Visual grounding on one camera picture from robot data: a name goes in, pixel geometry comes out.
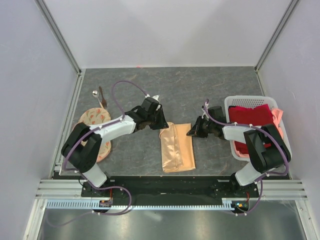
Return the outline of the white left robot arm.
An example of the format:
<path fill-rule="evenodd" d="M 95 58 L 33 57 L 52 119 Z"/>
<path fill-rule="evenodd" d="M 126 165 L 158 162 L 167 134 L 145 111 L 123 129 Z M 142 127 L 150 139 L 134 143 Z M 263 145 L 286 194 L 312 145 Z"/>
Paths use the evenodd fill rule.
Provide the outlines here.
<path fill-rule="evenodd" d="M 161 130 L 169 127 L 159 96 L 146 96 L 141 105 L 106 123 L 78 123 L 64 143 L 61 154 L 91 184 L 99 197 L 110 191 L 108 177 L 97 164 L 102 145 L 118 137 L 133 134 L 145 127 Z"/>

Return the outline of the peach cloth napkin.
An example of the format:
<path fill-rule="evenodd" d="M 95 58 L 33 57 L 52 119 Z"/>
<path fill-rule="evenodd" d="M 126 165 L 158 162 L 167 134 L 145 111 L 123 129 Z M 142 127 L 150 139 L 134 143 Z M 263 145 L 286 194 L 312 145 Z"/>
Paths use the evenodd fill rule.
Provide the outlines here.
<path fill-rule="evenodd" d="M 168 128 L 159 131 L 162 170 L 165 173 L 191 171 L 196 168 L 190 123 L 168 123 Z"/>

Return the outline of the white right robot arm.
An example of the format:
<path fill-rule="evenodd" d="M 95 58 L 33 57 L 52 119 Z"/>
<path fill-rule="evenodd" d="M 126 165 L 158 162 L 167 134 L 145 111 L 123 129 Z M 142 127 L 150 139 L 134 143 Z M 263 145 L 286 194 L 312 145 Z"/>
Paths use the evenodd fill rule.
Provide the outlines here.
<path fill-rule="evenodd" d="M 245 144 L 249 162 L 242 169 L 231 175 L 229 191 L 235 197 L 247 191 L 247 185 L 256 184 L 273 170 L 285 166 L 284 175 L 288 173 L 291 153 L 273 124 L 254 126 L 237 122 L 227 122 L 221 106 L 202 107 L 203 114 L 198 116 L 189 137 L 207 138 L 213 134 L 217 138 L 229 142 Z"/>

